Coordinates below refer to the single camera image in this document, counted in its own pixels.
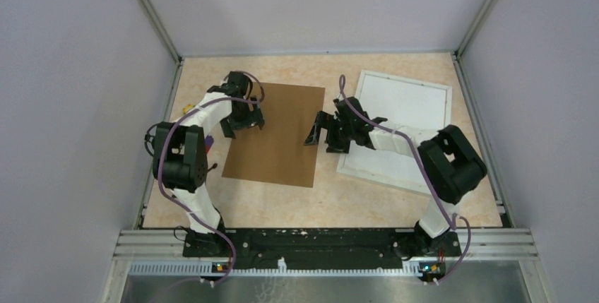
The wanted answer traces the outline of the red purple small block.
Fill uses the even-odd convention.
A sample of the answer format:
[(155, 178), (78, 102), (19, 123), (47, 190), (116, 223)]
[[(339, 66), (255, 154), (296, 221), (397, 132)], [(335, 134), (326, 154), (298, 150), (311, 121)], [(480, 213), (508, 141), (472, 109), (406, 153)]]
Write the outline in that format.
[(212, 137), (211, 135), (207, 135), (204, 138), (204, 145), (205, 145), (206, 154), (208, 154), (210, 152), (210, 149), (212, 148), (214, 142), (215, 142), (214, 137)]

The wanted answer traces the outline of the black microphone on tripod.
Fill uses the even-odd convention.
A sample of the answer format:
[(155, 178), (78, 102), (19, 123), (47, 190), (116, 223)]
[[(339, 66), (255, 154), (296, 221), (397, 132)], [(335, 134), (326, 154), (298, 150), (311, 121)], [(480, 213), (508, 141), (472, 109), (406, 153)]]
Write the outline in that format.
[(202, 162), (207, 163), (203, 129), (200, 126), (178, 126), (170, 140), (166, 138), (174, 123), (160, 122), (152, 125), (144, 136), (146, 152), (153, 158), (153, 173), (158, 173), (159, 162), (163, 162), (163, 172), (167, 174), (180, 169), (190, 170)]

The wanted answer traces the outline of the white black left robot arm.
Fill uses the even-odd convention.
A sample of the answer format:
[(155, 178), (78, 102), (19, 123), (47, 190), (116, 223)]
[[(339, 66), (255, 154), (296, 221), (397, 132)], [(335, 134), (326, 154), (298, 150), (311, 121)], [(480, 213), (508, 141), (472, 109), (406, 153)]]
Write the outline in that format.
[(231, 139), (241, 130), (262, 129), (265, 120), (260, 104), (265, 96), (256, 76), (231, 71), (176, 121), (156, 124), (150, 136), (159, 192), (185, 212), (190, 230), (201, 235), (199, 245), (210, 256), (224, 252), (227, 238), (218, 229), (221, 215), (207, 190), (206, 139), (217, 126)]

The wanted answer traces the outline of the brown frame backing board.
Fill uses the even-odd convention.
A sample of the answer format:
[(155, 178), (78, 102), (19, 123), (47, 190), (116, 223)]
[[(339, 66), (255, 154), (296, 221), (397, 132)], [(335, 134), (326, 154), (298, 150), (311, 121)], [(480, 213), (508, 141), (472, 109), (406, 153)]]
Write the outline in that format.
[(230, 179), (311, 188), (318, 148), (305, 146), (325, 89), (264, 83), (262, 129), (240, 131), (231, 140), (222, 176)]

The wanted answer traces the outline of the yellow small block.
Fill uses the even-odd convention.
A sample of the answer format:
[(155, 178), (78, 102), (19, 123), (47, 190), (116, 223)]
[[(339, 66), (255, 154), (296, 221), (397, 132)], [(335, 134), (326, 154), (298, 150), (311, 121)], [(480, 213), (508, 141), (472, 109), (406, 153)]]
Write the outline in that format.
[(182, 113), (183, 114), (187, 114), (188, 112), (190, 112), (192, 109), (194, 108), (194, 106), (192, 104), (188, 104), (187, 106), (185, 106), (182, 109)]

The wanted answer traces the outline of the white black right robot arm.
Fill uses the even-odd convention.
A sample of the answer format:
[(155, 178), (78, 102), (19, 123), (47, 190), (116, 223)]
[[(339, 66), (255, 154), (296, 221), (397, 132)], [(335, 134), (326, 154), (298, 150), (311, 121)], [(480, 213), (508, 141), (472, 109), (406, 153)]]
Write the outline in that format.
[(305, 146), (318, 145), (326, 131), (327, 153), (347, 154), (352, 144), (415, 159), (432, 199), (414, 231), (400, 243), (405, 257), (432, 255), (456, 226), (458, 205), (487, 176), (487, 167), (462, 130), (449, 124), (439, 130), (369, 118), (355, 97), (335, 99), (335, 112), (316, 113)]

